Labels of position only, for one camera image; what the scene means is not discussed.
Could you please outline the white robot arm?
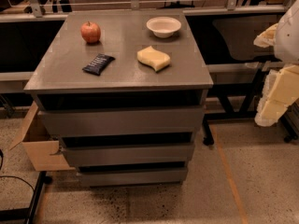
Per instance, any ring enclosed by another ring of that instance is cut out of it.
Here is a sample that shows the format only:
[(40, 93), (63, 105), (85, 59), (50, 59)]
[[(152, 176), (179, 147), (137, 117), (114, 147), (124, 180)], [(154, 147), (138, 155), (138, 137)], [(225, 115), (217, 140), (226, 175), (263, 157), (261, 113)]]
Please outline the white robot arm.
[(299, 98), (299, 0), (278, 23), (257, 35), (253, 44), (261, 48), (272, 46), (275, 57), (284, 63), (279, 71), (271, 70), (266, 76), (257, 106), (256, 124), (268, 127), (277, 123)]

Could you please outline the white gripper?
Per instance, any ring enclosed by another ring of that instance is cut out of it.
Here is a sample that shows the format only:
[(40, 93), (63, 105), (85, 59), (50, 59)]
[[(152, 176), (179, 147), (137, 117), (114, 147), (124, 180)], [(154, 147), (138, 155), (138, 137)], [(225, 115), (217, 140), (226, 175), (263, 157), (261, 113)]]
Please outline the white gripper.
[[(253, 41), (260, 48), (273, 47), (276, 43), (278, 24), (273, 24)], [(257, 106), (254, 118), (257, 125), (269, 127), (278, 122), (287, 111), (287, 105), (292, 105), (299, 98), (299, 65), (288, 64), (278, 71), (274, 85), (269, 93), (269, 99), (262, 97)]]

